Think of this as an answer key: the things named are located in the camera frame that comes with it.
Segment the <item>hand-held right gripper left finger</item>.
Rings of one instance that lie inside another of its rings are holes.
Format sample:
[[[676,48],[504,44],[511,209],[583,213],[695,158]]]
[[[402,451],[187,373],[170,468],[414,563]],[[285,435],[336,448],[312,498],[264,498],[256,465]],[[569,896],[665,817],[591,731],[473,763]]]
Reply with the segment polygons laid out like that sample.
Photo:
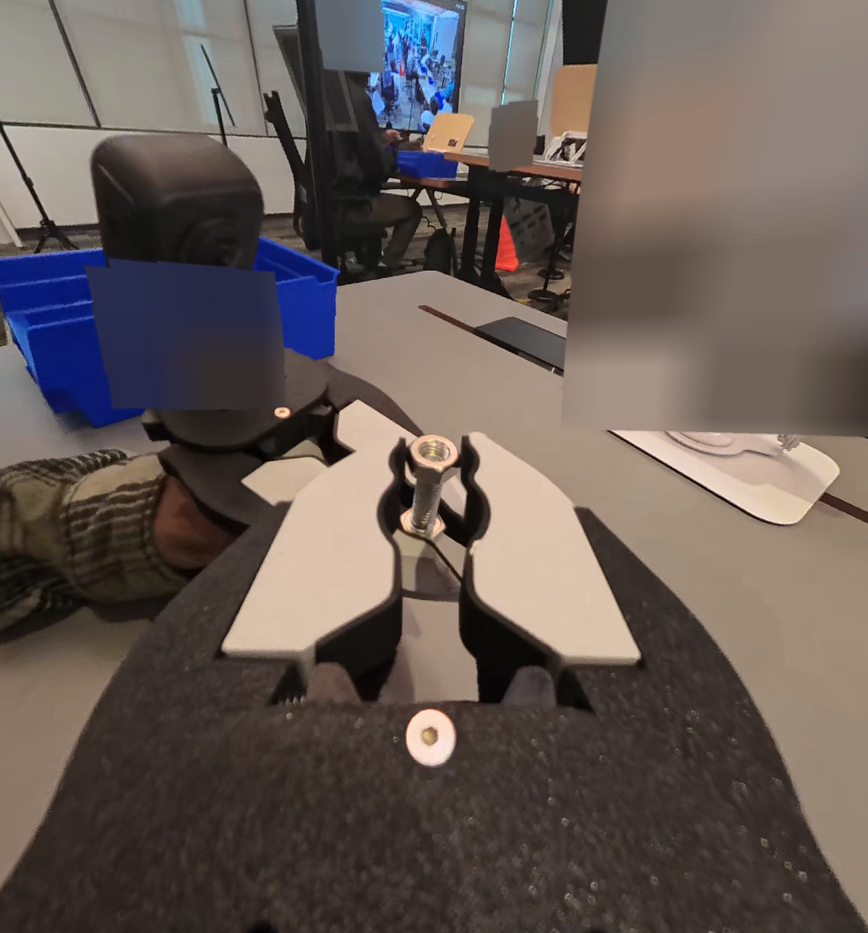
[[[384,697],[403,634],[393,534],[404,438],[325,467],[288,506],[222,643],[225,659],[281,662],[309,688],[335,664],[364,701]]]

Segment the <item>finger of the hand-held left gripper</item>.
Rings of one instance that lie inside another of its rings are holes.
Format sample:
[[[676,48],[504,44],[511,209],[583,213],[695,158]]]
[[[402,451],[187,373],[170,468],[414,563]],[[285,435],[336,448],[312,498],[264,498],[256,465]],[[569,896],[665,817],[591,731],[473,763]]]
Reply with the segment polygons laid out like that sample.
[[[391,451],[399,440],[411,445],[411,432],[362,400],[354,400],[337,412],[335,442],[349,452],[383,447]]]
[[[320,459],[266,461],[241,480],[242,486],[269,505],[291,502],[326,471]]]

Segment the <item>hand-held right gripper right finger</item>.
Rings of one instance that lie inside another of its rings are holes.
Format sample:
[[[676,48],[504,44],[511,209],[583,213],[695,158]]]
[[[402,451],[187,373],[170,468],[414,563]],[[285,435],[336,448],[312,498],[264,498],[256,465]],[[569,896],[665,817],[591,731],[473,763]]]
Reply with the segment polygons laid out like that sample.
[[[477,697],[499,704],[519,671],[551,692],[591,668],[642,660],[573,501],[484,433],[462,441],[467,544],[459,633]]]

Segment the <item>steel hex bolt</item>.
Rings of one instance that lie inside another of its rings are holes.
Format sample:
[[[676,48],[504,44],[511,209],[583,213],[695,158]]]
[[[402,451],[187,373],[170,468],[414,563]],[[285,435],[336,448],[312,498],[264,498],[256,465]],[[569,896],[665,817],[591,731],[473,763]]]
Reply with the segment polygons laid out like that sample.
[[[440,513],[445,478],[460,458],[457,446],[446,437],[417,437],[408,450],[415,479],[411,510],[420,523],[424,516]]]

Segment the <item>person's left forearm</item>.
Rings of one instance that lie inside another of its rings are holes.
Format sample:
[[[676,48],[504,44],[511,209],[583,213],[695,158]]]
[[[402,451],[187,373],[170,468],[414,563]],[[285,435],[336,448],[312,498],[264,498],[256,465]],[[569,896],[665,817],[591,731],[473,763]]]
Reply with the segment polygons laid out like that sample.
[[[0,632],[90,602],[170,596],[153,520],[165,481],[154,454],[100,449],[0,467]]]

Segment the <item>black tripod stand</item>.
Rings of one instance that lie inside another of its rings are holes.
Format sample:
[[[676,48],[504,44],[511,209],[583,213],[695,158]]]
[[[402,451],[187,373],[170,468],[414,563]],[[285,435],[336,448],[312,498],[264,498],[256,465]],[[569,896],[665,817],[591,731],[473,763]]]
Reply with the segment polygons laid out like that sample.
[[[235,127],[236,122],[233,118],[230,105],[226,99],[226,95],[218,78],[218,74],[211,59],[210,53],[207,50],[206,44],[202,40],[200,41],[200,51],[203,55],[204,62],[212,81],[210,92],[214,105],[215,115],[217,117],[220,141],[224,147],[229,148],[226,122],[228,121],[231,127]]]

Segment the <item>black light stand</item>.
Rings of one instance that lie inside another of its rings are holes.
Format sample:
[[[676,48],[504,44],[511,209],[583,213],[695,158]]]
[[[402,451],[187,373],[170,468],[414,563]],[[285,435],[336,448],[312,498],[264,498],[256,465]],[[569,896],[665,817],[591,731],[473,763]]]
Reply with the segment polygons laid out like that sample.
[[[3,145],[6,147],[8,155],[14,163],[18,174],[20,175],[20,180],[24,184],[30,198],[32,199],[34,207],[39,214],[40,234],[34,252],[36,254],[41,253],[45,247],[45,244],[49,240],[54,240],[58,245],[65,247],[67,250],[78,250],[79,247],[71,241],[66,231],[53,220],[47,211],[45,205],[43,204],[36,191],[34,181],[22,164],[20,156],[12,141],[10,140],[6,127],[1,119],[0,139],[2,140]]]

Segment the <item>black flat pad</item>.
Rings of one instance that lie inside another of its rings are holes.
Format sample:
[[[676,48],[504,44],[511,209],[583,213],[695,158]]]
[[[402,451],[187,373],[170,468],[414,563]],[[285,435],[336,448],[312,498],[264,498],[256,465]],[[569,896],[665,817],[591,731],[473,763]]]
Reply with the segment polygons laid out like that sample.
[[[562,375],[566,338],[516,317],[504,317],[474,328],[491,344]]]

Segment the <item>blue plastic bin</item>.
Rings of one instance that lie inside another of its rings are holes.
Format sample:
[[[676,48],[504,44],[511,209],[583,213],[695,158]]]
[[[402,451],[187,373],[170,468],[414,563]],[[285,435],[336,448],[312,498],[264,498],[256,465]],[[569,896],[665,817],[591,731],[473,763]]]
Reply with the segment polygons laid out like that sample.
[[[100,247],[0,258],[0,306],[27,371],[55,414],[79,414],[93,427],[144,411],[111,403],[86,273],[105,264]],[[333,356],[338,273],[264,236],[254,269],[274,274],[286,346],[315,360]]]

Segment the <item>dark backpack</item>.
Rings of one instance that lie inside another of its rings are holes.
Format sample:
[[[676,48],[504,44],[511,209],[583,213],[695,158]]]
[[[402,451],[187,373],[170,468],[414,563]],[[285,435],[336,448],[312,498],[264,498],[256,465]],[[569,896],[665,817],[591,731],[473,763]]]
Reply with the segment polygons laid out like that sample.
[[[425,244],[422,269],[425,272],[456,276],[459,260],[455,227],[440,227],[429,236]]]

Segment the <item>acrylic sign stand white base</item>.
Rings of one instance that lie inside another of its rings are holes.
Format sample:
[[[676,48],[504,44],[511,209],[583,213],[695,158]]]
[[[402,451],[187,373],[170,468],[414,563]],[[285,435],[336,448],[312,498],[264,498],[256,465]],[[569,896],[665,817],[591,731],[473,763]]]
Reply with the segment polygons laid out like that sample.
[[[799,523],[840,475],[835,460],[796,435],[612,434],[731,506],[781,527]]]

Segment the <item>small blue storage bin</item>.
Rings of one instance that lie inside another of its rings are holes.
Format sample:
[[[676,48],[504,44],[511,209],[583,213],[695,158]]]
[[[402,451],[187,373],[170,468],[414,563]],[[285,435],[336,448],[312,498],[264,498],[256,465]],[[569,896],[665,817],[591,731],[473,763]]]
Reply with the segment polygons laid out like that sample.
[[[458,163],[438,151],[398,150],[396,168],[399,174],[413,179],[454,180]]]

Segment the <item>large display screen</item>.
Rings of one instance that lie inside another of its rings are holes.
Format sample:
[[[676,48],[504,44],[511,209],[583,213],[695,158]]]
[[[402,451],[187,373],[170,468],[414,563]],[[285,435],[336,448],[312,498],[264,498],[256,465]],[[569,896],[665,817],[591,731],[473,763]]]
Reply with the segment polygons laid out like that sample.
[[[426,134],[460,109],[463,1],[382,1],[383,60],[368,91],[384,130]]]

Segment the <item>tan cardboard sheet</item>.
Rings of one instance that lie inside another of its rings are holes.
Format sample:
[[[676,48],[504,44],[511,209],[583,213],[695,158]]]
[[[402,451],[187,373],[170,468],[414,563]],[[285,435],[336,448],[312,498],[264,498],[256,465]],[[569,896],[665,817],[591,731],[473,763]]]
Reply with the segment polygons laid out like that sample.
[[[469,114],[438,112],[425,134],[422,151],[440,155],[461,151],[474,122]]]

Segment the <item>wooden-top office desk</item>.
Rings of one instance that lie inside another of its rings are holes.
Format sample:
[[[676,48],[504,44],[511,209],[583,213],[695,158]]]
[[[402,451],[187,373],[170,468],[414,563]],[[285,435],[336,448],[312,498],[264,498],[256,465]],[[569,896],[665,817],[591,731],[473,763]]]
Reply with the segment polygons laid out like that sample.
[[[567,224],[576,217],[582,169],[562,162],[532,161],[507,172],[495,169],[486,156],[464,151],[448,153],[446,159],[467,169],[463,179],[415,178],[397,173],[394,179],[404,190],[425,191],[433,200],[436,192],[460,196],[467,207],[459,254],[457,277],[500,297],[510,297],[496,271],[502,218],[506,200],[544,204],[551,212],[551,258],[556,262],[559,243]]]

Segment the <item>black metal frame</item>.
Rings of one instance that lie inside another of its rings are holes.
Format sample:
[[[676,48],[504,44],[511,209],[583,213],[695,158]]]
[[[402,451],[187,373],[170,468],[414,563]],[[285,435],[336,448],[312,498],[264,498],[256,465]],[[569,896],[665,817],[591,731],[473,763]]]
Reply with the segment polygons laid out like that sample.
[[[297,23],[305,99],[308,153],[314,214],[321,243],[322,261],[338,268],[332,199],[327,183],[331,175],[323,98],[323,55],[320,48],[316,4],[297,1]]]

